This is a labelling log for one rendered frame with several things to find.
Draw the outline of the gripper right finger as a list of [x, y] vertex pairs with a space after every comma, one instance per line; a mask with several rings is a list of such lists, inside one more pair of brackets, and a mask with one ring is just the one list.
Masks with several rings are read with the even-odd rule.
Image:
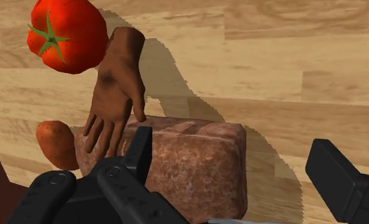
[[369, 224], [369, 175], [330, 140], [313, 140], [305, 172], [337, 222]]

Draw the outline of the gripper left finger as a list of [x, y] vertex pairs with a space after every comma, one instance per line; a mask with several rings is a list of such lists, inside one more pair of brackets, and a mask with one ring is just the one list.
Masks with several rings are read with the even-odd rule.
[[152, 129], [138, 127], [124, 156], [100, 160], [85, 177], [48, 171], [34, 179], [6, 224], [188, 224], [145, 187]]

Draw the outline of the brown bread loaf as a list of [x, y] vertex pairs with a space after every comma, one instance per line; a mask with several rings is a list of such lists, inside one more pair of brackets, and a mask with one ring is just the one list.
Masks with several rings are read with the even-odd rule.
[[153, 158], [146, 180], [191, 224], [247, 211], [246, 131], [240, 124], [148, 116]]

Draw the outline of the brown potato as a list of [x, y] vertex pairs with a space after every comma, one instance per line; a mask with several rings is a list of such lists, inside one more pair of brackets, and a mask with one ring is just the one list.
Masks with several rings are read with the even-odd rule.
[[65, 123], [52, 120], [41, 122], [36, 139], [44, 156], [57, 168], [66, 171], [79, 169], [74, 149], [74, 135]]

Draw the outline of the brown hand figure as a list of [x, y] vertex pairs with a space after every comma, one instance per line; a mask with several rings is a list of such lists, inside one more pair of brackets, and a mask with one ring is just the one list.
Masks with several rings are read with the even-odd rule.
[[144, 34], [133, 27], [117, 27], [110, 37], [83, 129], [84, 150], [97, 160], [116, 155], [131, 113], [140, 122], [146, 120], [145, 86], [139, 71], [144, 42]]

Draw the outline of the red tomato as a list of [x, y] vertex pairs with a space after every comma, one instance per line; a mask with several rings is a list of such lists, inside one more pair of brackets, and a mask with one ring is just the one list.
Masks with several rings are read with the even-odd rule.
[[106, 21], [88, 0], [38, 0], [29, 28], [29, 50], [58, 72], [80, 74], [104, 58]]

